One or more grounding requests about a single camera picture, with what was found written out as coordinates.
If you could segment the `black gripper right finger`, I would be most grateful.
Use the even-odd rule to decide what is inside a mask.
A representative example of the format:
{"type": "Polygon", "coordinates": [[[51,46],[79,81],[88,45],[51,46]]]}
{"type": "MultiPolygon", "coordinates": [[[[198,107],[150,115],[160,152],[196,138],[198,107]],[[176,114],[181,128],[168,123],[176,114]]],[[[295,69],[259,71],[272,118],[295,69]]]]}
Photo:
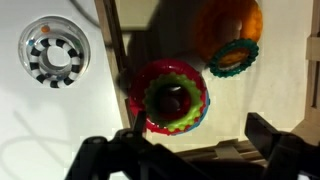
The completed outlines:
{"type": "Polygon", "coordinates": [[[266,160],[276,154],[287,156],[291,153],[288,147],[280,144],[285,133],[277,130],[258,113],[249,112],[247,114],[244,133],[266,160]]]}

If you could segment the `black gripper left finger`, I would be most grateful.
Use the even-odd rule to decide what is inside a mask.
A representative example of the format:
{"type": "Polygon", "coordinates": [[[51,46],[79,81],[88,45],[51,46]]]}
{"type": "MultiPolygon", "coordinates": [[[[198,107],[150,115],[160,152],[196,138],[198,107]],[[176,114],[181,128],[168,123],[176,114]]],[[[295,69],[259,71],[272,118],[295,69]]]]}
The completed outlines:
{"type": "Polygon", "coordinates": [[[145,111],[139,111],[134,121],[133,131],[143,133],[145,131],[146,120],[147,113],[145,111]]]}

